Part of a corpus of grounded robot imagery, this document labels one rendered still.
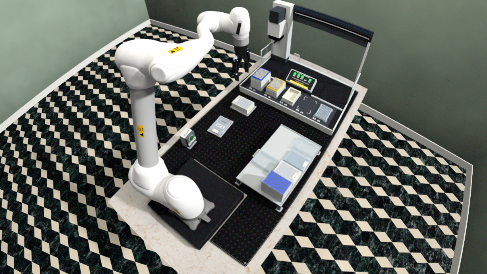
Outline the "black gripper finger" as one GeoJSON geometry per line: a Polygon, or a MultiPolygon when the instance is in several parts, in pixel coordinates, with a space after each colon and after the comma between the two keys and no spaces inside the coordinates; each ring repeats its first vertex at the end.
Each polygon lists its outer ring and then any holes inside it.
{"type": "Polygon", "coordinates": [[[250,53],[249,53],[250,49],[248,49],[247,53],[244,53],[244,72],[246,73],[249,73],[249,62],[251,61],[251,58],[250,58],[250,53]]]}
{"type": "Polygon", "coordinates": [[[234,73],[235,80],[239,82],[239,68],[240,68],[240,63],[242,62],[243,55],[241,55],[240,60],[237,59],[237,56],[235,58],[232,58],[232,73],[234,73]]]}

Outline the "white ready key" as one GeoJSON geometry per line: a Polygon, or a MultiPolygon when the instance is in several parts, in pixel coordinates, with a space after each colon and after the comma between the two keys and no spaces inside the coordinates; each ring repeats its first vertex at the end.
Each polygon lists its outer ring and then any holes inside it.
{"type": "Polygon", "coordinates": [[[181,134],[179,134],[179,136],[182,145],[184,145],[188,149],[191,149],[192,146],[197,142],[194,131],[188,129],[187,127],[183,130],[181,134]]]}

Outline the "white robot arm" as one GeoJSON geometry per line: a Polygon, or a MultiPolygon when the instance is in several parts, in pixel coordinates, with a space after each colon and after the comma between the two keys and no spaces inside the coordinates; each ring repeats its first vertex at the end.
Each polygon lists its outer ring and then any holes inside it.
{"type": "Polygon", "coordinates": [[[207,214],[214,203],[203,198],[187,176],[168,173],[158,156],[154,85],[171,83],[191,72],[213,47],[211,33],[227,32],[232,34],[233,45],[248,45],[250,19],[245,8],[236,7],[230,14],[203,12],[197,24],[199,39],[181,44],[135,39],[121,44],[114,57],[131,95],[137,160],[128,179],[136,191],[166,206],[191,230],[202,220],[210,222],[207,214]]]}

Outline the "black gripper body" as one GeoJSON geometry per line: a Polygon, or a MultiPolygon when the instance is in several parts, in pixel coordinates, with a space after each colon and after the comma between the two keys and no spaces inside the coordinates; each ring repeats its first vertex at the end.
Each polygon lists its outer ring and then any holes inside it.
{"type": "Polygon", "coordinates": [[[234,46],[234,51],[236,53],[236,56],[237,56],[237,59],[240,60],[241,58],[241,55],[243,55],[243,58],[244,58],[244,53],[246,53],[248,51],[248,46],[234,46]]]}

